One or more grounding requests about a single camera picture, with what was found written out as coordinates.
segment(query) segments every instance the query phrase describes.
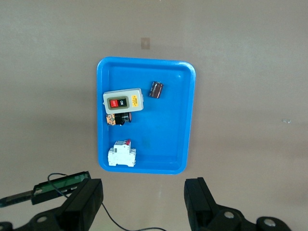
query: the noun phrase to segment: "black capacitor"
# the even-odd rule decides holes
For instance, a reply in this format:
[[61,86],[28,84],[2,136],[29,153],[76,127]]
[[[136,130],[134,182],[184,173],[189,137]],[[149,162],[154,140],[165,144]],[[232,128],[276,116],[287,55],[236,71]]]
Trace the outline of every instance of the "black capacitor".
[[160,94],[162,93],[163,90],[163,84],[160,82],[153,82],[151,91],[150,91],[150,96],[156,99],[159,99]]
[[131,113],[124,112],[124,113],[117,113],[115,115],[115,124],[116,125],[123,125],[125,122],[131,122]]

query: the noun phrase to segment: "red off button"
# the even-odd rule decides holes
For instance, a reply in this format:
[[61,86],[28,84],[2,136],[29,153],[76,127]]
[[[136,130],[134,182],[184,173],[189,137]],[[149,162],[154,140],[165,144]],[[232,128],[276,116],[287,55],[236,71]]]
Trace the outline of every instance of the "red off button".
[[111,100],[111,101],[110,101],[110,106],[111,106],[111,107],[118,107],[119,105],[118,105],[118,103],[117,103],[117,100]]

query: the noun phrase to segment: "electrolytic capacitor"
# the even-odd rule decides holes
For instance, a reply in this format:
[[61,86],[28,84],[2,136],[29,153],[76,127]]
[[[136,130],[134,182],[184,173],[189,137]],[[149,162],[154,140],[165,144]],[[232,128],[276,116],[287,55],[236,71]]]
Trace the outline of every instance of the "electrolytic capacitor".
[[150,96],[156,99],[159,99],[162,90],[163,90],[163,84],[160,82],[153,82],[151,91],[150,91]]
[[131,122],[131,113],[117,113],[117,114],[107,114],[106,120],[108,125],[123,125],[125,122]]

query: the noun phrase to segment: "yellow label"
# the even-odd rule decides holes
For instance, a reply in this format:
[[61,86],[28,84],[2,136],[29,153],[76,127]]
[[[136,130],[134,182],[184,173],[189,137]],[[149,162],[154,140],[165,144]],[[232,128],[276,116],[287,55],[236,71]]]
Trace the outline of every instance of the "yellow label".
[[133,101],[133,107],[138,107],[138,100],[136,95],[131,96],[131,100]]

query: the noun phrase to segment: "tray rim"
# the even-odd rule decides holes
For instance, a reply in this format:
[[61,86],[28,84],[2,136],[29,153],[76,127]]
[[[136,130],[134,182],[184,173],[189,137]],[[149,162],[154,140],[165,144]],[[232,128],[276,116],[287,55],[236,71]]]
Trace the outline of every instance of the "tray rim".
[[[145,168],[122,168],[122,167],[110,167],[100,161],[103,157],[100,157],[100,146],[103,141],[103,106],[102,106],[102,82],[103,67],[107,64],[124,64],[127,66],[130,65],[150,65],[150,66],[168,66],[168,67],[182,67],[190,71],[190,83],[188,89],[188,100],[187,100],[187,121],[185,124],[184,132],[184,147],[181,150],[183,154],[181,155],[182,164],[176,170],[168,169],[145,169]],[[188,160],[188,151],[189,151],[189,141],[190,141],[190,132],[191,124],[193,118],[193,99],[194,99],[194,89],[195,89],[195,79],[196,72],[194,67],[186,61],[176,61],[176,60],[163,60],[163,59],[149,59],[149,58],[135,58],[135,57],[119,57],[119,56],[107,56],[101,59],[97,65],[97,148],[98,148],[98,162],[101,168],[109,172],[123,172],[123,173],[149,173],[149,174],[167,174],[167,175],[177,175],[183,172],[187,166]]]

